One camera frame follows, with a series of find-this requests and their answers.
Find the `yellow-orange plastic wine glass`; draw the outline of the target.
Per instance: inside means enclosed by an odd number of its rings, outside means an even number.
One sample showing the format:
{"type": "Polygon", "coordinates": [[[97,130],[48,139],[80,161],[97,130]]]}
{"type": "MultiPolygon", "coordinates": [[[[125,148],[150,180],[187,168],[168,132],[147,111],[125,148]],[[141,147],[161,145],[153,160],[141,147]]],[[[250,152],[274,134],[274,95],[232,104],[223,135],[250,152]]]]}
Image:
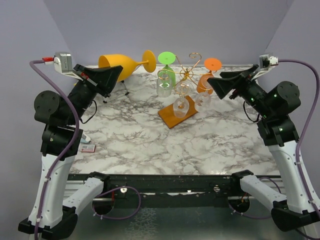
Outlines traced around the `yellow-orange plastic wine glass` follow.
{"type": "Polygon", "coordinates": [[[151,50],[146,50],[142,55],[141,61],[135,61],[123,54],[105,54],[98,59],[98,67],[122,66],[123,69],[118,77],[118,82],[124,81],[132,75],[138,66],[143,66],[148,73],[153,73],[156,69],[156,57],[151,50]]]}

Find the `green plastic wine glass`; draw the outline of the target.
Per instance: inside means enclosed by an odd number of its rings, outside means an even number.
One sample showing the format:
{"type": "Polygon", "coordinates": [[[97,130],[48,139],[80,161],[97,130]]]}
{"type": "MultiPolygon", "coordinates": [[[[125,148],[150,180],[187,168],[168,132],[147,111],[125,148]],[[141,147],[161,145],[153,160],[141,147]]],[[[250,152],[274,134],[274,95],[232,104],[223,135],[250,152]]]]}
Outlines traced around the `green plastic wine glass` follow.
{"type": "Polygon", "coordinates": [[[162,68],[163,69],[162,72],[166,73],[173,82],[176,81],[176,76],[173,69],[170,67],[170,65],[173,64],[175,60],[176,60],[175,54],[170,51],[164,51],[158,55],[158,61],[164,65],[164,67],[162,68]]]}

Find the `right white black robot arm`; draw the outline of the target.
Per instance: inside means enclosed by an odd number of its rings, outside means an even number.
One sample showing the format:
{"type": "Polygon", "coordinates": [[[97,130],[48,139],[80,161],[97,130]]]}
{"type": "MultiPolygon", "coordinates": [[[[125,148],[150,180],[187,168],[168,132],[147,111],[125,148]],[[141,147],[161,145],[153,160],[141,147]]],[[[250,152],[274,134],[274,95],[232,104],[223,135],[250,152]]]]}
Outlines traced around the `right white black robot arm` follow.
{"type": "Polygon", "coordinates": [[[300,91],[290,81],[282,81],[266,92],[255,81],[257,65],[230,78],[211,77],[208,84],[220,99],[241,97],[261,116],[257,129],[278,167],[285,194],[258,179],[249,170],[232,174],[229,189],[236,195],[248,193],[271,213],[283,232],[297,230],[320,220],[320,199],[313,190],[299,150],[303,136],[289,117],[300,105],[300,91]]]}

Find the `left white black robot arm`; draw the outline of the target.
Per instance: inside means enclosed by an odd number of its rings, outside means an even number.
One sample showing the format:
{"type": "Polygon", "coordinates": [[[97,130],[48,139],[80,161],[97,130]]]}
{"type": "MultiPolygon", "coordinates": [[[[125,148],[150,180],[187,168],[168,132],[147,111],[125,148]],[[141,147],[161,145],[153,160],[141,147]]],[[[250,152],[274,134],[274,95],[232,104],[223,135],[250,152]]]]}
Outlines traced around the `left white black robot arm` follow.
{"type": "Polygon", "coordinates": [[[84,208],[96,196],[103,198],[110,193],[109,177],[95,172],[69,198],[64,197],[83,135],[81,117],[97,95],[110,96],[122,70],[120,65],[88,68],[77,64],[73,72],[78,82],[69,94],[52,84],[52,90],[35,98],[34,119],[45,125],[40,148],[41,176],[32,211],[18,225],[20,232],[37,240],[66,239],[84,208]]]}

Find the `orange plastic wine glass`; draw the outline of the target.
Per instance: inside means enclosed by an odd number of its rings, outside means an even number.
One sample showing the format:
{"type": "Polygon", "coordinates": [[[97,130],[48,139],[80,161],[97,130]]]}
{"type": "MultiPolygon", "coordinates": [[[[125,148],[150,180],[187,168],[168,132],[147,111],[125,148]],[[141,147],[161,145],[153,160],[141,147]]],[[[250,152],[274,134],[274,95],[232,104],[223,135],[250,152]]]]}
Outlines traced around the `orange plastic wine glass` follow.
{"type": "Polygon", "coordinates": [[[197,83],[196,91],[198,93],[206,92],[209,95],[211,95],[214,90],[213,90],[212,86],[208,83],[207,80],[209,78],[213,78],[214,73],[216,73],[217,71],[219,71],[222,68],[222,63],[217,58],[207,58],[204,61],[204,67],[208,70],[208,72],[203,74],[200,77],[200,79],[197,83]]]}

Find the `clear wine glass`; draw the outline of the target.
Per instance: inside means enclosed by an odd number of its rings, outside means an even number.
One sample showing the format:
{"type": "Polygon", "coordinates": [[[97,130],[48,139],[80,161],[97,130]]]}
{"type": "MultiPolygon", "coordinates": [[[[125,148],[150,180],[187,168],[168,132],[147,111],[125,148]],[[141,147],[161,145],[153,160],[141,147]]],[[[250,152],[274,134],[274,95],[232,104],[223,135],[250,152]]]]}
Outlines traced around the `clear wine glass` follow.
{"type": "Polygon", "coordinates": [[[173,83],[172,78],[166,70],[160,70],[157,73],[156,93],[160,98],[167,98],[172,93],[173,83]]]}
{"type": "Polygon", "coordinates": [[[204,112],[210,106],[211,94],[207,92],[198,93],[194,102],[195,109],[198,112],[204,112]]]}
{"type": "Polygon", "coordinates": [[[179,95],[179,97],[173,103],[173,113],[177,118],[183,118],[186,116],[190,108],[187,96],[192,93],[194,87],[192,86],[191,82],[186,80],[177,83],[174,87],[174,90],[179,95]]]}

